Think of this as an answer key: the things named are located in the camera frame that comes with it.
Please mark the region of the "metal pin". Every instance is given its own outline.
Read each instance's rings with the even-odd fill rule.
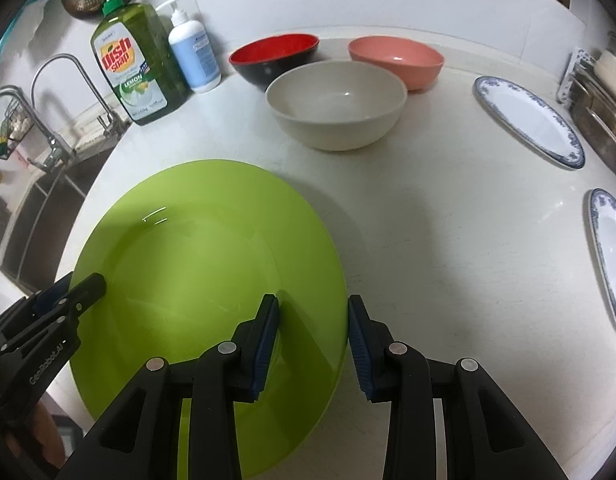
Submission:
[[[224,341],[223,343],[219,343],[217,346],[217,350],[220,354],[232,354],[237,349],[237,345],[232,341]]]
[[[146,363],[146,368],[151,372],[156,372],[157,370],[161,370],[165,364],[166,362],[161,357],[153,357]]]
[[[474,359],[470,359],[468,357],[467,359],[461,360],[461,368],[463,368],[467,372],[475,372],[476,370],[478,370],[478,363]]]
[[[394,343],[390,343],[388,350],[395,355],[403,355],[408,351],[408,347],[399,341],[395,341]]]

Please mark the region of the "dish soap bottle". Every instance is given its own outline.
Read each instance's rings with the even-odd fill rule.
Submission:
[[[221,81],[221,71],[203,23],[189,19],[184,10],[177,6],[178,1],[167,0],[156,10],[159,12],[168,6],[172,8],[170,21],[174,28],[168,35],[168,43],[190,88],[197,93],[208,92]]]
[[[179,108],[189,89],[154,8],[106,0],[103,13],[92,52],[128,115],[143,125]]]

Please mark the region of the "green dish soap bottle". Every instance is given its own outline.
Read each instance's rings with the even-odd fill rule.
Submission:
[[[101,72],[140,125],[179,108],[190,90],[154,8],[106,0],[90,41]]]

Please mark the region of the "white bowl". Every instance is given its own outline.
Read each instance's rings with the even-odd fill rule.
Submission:
[[[408,90],[392,72],[358,61],[320,61],[275,79],[265,92],[289,136],[319,150],[353,150],[397,122]]]

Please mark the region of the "stainless steel sink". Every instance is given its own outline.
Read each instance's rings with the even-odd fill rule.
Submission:
[[[25,292],[53,285],[72,225],[113,148],[82,153],[30,188],[0,261],[0,271]]]

